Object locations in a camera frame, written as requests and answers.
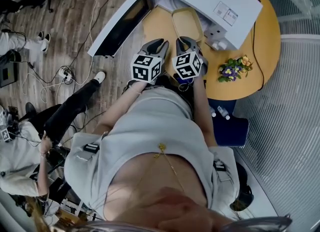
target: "blue chair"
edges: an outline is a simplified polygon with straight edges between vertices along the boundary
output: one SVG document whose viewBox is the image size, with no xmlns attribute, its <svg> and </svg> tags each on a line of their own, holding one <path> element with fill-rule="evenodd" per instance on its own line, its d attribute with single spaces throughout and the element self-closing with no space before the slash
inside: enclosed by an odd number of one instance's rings
<svg viewBox="0 0 320 232">
<path fill-rule="evenodd" d="M 245 118 L 233 116 L 236 100 L 208 99 L 209 105 L 214 108 L 216 117 L 212 118 L 214 137 L 218 146 L 241 147 L 246 143 L 249 130 L 249 121 Z M 226 120 L 218 112 L 218 106 L 224 107 L 230 116 Z"/>
</svg>

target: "white cable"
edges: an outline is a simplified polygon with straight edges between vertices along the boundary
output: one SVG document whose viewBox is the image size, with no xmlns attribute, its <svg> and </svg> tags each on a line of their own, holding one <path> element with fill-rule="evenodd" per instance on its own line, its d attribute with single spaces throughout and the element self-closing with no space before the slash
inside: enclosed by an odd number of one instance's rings
<svg viewBox="0 0 320 232">
<path fill-rule="evenodd" d="M 27 55 L 26 55 L 26 49 L 23 49 L 24 50 L 24 59 L 25 61 L 27 61 Z M 33 76 L 41 85 L 42 85 L 42 88 L 41 88 L 41 91 L 40 91 L 40 99 L 42 100 L 43 103 L 47 104 L 48 103 L 48 92 L 47 92 L 47 89 L 46 88 L 50 88 L 50 87 L 54 87 L 54 86 L 59 86 L 58 90 L 56 91 L 56 95 L 55 95 L 55 103 L 57 104 L 57 97 L 58 97 L 58 92 L 59 92 L 59 89 L 61 87 L 61 84 L 63 83 L 63 80 L 64 78 L 61 80 L 60 83 L 57 83 L 57 84 L 52 84 L 52 85 L 49 85 L 49 86 L 44 86 L 42 84 L 42 82 L 34 75 L 34 74 L 31 74 L 28 72 L 28 63 L 26 63 L 26 76 L 25 76 L 25 79 L 22 83 L 22 93 L 24 95 L 27 95 L 28 94 L 28 86 L 27 86 L 27 79 L 28 79 L 28 75 L 31 75 Z M 44 101 L 44 99 L 42 98 L 41 94 L 42 94 L 42 91 L 45 91 L 45 95 L 46 95 L 46 101 Z"/>
<path fill-rule="evenodd" d="M 91 25 L 92 25 L 92 21 L 94 20 L 94 14 L 95 14 L 95 9 L 96 9 L 97 3 L 98 3 L 98 0 L 95 0 L 95 4 L 94 4 L 93 10 L 92 10 L 91 21 L 90 21 L 90 25 L 89 25 L 89 36 L 90 36 L 90 40 L 91 40 L 91 45 L 94 43 L 94 40 L 92 39 L 92 35 L 91 35 Z M 78 83 L 77 81 L 74 81 L 78 86 L 82 86 L 88 80 L 90 73 L 91 73 L 91 67 L 92 67 L 93 62 L 94 62 L 94 58 L 91 57 L 91 64 L 89 67 L 89 73 L 88 73 L 88 76 L 86 77 L 86 79 L 83 81 L 83 83 Z"/>
</svg>

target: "buckle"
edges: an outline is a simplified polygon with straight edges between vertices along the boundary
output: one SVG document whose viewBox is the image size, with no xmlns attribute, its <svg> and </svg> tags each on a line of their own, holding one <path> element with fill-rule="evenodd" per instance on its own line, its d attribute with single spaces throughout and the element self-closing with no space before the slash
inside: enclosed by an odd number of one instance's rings
<svg viewBox="0 0 320 232">
<path fill-rule="evenodd" d="M 94 153 L 96 154 L 100 149 L 100 146 L 98 144 L 87 144 L 83 147 L 84 151 L 90 152 L 90 153 Z"/>
<path fill-rule="evenodd" d="M 213 167 L 217 172 L 226 172 L 227 171 L 226 166 L 221 161 L 214 161 Z"/>
</svg>

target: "hand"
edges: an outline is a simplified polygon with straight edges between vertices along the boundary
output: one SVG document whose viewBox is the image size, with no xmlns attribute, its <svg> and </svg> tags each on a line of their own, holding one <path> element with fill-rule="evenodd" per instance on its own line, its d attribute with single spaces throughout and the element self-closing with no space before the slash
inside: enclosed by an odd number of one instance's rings
<svg viewBox="0 0 320 232">
<path fill-rule="evenodd" d="M 46 131 L 44 131 L 44 135 L 41 139 L 40 143 L 40 153 L 41 154 L 46 154 L 49 152 L 49 150 L 52 148 L 52 141 L 51 139 L 47 136 Z"/>
</svg>

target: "blonde hair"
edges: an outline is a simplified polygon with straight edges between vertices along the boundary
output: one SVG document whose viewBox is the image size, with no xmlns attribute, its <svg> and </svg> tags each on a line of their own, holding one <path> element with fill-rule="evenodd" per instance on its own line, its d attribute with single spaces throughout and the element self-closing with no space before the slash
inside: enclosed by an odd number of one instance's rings
<svg viewBox="0 0 320 232">
<path fill-rule="evenodd" d="M 26 196 L 25 199 L 32 209 L 31 216 L 34 220 L 37 232 L 50 232 L 49 226 L 43 218 L 43 213 L 41 211 L 40 205 L 38 204 L 38 200 L 29 196 Z"/>
</svg>

